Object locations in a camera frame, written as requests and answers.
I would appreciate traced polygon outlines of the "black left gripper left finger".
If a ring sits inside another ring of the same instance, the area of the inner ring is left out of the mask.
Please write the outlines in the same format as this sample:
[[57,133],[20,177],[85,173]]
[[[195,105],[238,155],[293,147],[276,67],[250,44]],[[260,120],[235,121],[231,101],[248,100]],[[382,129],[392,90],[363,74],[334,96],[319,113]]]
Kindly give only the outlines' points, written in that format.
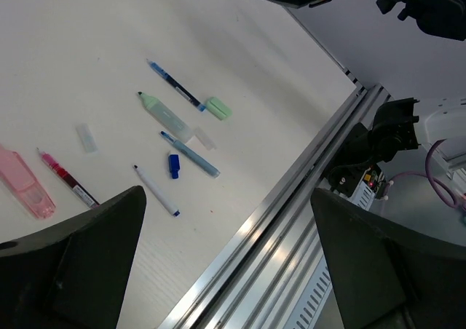
[[138,246],[146,194],[102,205],[1,244],[2,328],[115,328]]

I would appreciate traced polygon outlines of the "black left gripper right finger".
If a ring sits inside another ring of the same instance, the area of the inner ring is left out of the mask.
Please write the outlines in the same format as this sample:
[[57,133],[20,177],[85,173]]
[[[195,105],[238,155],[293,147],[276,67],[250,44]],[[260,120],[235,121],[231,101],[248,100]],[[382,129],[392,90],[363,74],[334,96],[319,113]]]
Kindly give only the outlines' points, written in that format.
[[344,327],[465,327],[465,247],[327,189],[312,192],[311,206]]

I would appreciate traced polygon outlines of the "white marker pen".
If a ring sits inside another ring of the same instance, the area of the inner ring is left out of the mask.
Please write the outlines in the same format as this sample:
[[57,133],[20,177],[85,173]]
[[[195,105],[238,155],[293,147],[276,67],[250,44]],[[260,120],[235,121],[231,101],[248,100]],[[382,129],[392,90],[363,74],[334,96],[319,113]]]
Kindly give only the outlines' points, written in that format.
[[154,195],[154,197],[159,201],[159,203],[166,209],[166,211],[174,217],[178,217],[181,213],[180,210],[170,201],[167,195],[161,190],[160,187],[152,180],[146,172],[137,164],[133,165],[133,169],[141,179],[141,181],[146,185],[149,191]]

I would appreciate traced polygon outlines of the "dark blue marker cap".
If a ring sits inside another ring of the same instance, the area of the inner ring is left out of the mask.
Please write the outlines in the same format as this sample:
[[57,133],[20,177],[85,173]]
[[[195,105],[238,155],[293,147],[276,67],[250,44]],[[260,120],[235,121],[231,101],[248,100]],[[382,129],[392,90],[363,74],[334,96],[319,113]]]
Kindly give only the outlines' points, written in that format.
[[179,161],[179,155],[177,154],[169,154],[168,155],[168,167],[169,167],[169,173],[172,179],[178,179],[179,178],[179,171],[180,171],[180,161]]

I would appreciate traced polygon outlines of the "light blue pen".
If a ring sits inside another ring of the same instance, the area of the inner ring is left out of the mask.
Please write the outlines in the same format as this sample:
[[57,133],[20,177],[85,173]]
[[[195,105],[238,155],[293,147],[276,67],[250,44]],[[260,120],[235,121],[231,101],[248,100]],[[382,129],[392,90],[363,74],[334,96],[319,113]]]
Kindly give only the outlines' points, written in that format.
[[199,168],[201,168],[205,173],[213,178],[217,178],[220,175],[220,171],[214,167],[211,163],[207,160],[202,158],[199,154],[191,150],[187,145],[176,140],[172,136],[170,136],[165,131],[161,131],[160,135],[171,144],[171,146],[181,152],[186,158],[196,164]]

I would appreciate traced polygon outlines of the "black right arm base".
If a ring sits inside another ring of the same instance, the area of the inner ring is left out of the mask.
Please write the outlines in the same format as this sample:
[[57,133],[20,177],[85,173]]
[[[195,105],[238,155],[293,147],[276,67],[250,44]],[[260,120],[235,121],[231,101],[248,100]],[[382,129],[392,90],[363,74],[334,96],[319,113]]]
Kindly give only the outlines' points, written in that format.
[[367,170],[390,162],[399,151],[418,148],[414,129],[418,102],[415,98],[386,102],[377,109],[372,128],[357,123],[324,171],[331,188],[351,197]]

